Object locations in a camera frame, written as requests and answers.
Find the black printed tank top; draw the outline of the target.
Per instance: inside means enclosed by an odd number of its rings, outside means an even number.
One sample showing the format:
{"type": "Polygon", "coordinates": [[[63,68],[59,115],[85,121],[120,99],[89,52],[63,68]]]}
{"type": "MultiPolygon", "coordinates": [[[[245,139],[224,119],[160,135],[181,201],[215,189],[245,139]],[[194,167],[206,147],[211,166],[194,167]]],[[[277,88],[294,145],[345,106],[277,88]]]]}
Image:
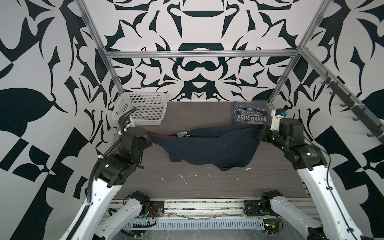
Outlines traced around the black printed tank top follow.
{"type": "Polygon", "coordinates": [[[230,125],[161,135],[148,131],[152,142],[163,148],[171,162],[214,165],[222,172],[246,167],[260,144],[261,125],[230,125]]]}

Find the white plastic laundry basket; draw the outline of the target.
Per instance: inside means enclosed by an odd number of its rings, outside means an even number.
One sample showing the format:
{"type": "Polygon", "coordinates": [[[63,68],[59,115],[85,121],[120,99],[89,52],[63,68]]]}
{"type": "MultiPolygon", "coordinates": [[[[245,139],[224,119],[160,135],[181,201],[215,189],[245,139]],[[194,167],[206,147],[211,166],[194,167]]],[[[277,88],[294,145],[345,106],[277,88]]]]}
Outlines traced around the white plastic laundry basket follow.
{"type": "Polygon", "coordinates": [[[133,108],[137,108],[137,110],[131,114],[135,125],[159,126],[164,119],[167,104],[168,97],[165,93],[123,93],[116,102],[112,119],[117,121],[123,114],[133,108]]]}

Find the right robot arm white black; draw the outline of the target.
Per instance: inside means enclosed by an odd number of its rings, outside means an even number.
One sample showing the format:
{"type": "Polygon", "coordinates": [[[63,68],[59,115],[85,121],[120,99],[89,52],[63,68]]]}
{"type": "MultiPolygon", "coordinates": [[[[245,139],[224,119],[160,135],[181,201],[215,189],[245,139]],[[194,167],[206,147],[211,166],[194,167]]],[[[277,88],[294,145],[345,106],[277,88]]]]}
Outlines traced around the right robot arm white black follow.
{"type": "Polygon", "coordinates": [[[331,162],[323,151],[305,142],[304,126],[297,119],[277,115],[264,130],[261,141],[284,153],[304,181],[319,213],[315,220],[279,192],[263,193],[261,205],[285,219],[306,240],[366,240],[352,220],[330,176],[331,162]]]}

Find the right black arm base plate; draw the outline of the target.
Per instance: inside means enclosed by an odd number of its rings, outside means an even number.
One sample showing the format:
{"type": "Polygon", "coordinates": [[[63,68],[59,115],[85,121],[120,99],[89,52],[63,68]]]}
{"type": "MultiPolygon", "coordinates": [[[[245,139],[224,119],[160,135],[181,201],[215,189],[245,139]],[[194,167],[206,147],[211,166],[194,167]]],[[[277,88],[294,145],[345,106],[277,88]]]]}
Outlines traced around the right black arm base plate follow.
{"type": "Polygon", "coordinates": [[[244,213],[248,217],[271,216],[273,214],[260,200],[245,200],[244,213]]]}

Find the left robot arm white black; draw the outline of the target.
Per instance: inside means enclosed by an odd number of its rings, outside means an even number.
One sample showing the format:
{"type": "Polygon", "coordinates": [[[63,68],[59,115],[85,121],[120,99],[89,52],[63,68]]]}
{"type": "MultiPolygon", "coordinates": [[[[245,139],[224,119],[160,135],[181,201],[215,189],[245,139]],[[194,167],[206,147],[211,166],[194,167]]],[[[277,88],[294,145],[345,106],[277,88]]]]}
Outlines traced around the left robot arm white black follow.
{"type": "Polygon", "coordinates": [[[140,215],[146,215],[151,198],[136,191],[107,220],[102,218],[128,177],[141,165],[144,149],[152,145],[147,131],[127,127],[118,132],[118,140],[98,160],[91,171],[88,193],[63,240],[110,240],[140,215]]]}

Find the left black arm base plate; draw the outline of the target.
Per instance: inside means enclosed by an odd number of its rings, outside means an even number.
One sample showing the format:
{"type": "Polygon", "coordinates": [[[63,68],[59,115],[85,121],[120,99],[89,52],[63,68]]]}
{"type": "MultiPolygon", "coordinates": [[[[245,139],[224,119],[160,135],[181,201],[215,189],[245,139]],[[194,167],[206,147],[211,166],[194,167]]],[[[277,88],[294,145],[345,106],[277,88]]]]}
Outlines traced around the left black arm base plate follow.
{"type": "Polygon", "coordinates": [[[164,214],[165,202],[164,201],[151,201],[147,217],[157,218],[164,214]]]}

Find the blue grey tank top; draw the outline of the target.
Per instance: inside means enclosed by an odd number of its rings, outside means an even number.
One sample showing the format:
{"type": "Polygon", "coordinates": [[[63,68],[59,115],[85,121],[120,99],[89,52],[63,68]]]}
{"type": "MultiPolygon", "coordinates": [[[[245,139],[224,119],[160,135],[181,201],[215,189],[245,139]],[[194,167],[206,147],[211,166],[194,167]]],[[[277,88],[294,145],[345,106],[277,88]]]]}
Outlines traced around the blue grey tank top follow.
{"type": "Polygon", "coordinates": [[[271,111],[265,101],[233,102],[234,125],[271,125],[271,111]]]}

